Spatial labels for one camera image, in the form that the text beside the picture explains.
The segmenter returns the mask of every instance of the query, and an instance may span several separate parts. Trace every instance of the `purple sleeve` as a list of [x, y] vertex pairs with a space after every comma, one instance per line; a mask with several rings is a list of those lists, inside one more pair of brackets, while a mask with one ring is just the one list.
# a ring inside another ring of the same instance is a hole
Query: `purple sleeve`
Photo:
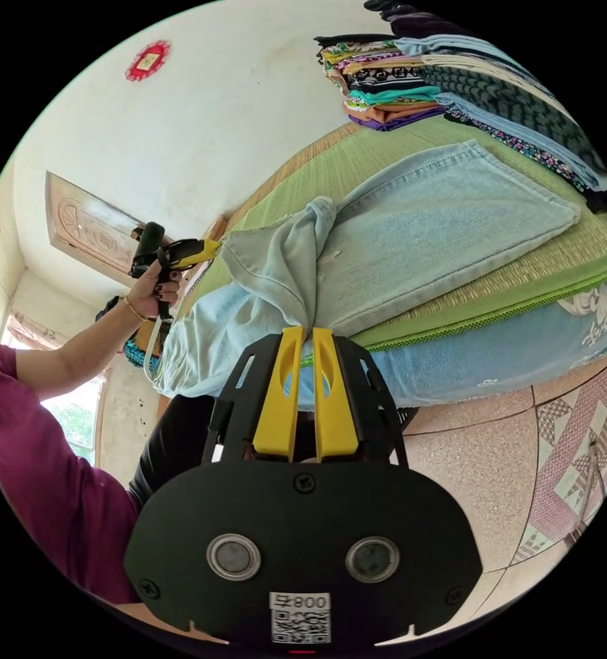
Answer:
[[77, 457], [54, 416], [17, 380], [0, 345], [0, 487], [28, 533], [81, 588], [111, 603], [138, 601], [122, 561], [137, 519], [132, 496]]

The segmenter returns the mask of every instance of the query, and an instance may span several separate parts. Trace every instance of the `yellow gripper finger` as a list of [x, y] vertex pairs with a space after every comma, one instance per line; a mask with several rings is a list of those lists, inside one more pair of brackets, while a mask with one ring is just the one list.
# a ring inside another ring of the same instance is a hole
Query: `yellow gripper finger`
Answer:
[[[358, 437], [331, 331], [314, 328], [312, 346], [317, 461], [354, 455]], [[328, 392], [324, 389], [325, 379]]]
[[[302, 327], [283, 330], [262, 414], [253, 436], [253, 449], [262, 456], [292, 462], [297, 434], [301, 344], [305, 338]], [[290, 395], [286, 396], [285, 383], [290, 374]]]

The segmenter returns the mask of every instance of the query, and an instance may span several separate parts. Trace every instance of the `handle grip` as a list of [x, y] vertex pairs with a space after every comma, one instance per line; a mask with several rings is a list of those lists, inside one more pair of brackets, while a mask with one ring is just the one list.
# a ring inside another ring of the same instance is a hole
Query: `handle grip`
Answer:
[[[159, 278], [158, 278], [158, 283], [159, 284], [164, 284], [165, 282], [170, 280], [171, 276], [171, 268], [170, 268], [170, 263], [164, 253], [164, 250], [160, 248], [157, 251], [157, 258], [159, 259], [159, 262], [161, 263], [161, 272], [159, 273]], [[163, 320], [170, 320], [171, 319], [171, 313], [168, 307], [168, 302], [165, 302], [164, 300], [158, 300], [157, 301], [157, 309], [159, 311], [159, 317]]]

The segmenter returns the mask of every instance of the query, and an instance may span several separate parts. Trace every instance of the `red decoration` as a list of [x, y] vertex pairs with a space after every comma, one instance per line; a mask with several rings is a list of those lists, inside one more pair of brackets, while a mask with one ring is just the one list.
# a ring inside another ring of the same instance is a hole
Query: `red decoration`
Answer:
[[132, 82], [149, 78], [162, 68], [170, 50], [171, 44], [167, 41], [151, 43], [135, 57], [130, 68], [125, 71], [125, 77]]

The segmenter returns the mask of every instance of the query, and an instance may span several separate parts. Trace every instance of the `qr code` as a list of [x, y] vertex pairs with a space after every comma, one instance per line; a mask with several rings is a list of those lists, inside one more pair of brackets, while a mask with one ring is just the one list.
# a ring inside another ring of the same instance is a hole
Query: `qr code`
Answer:
[[330, 643], [331, 611], [272, 611], [274, 643]]

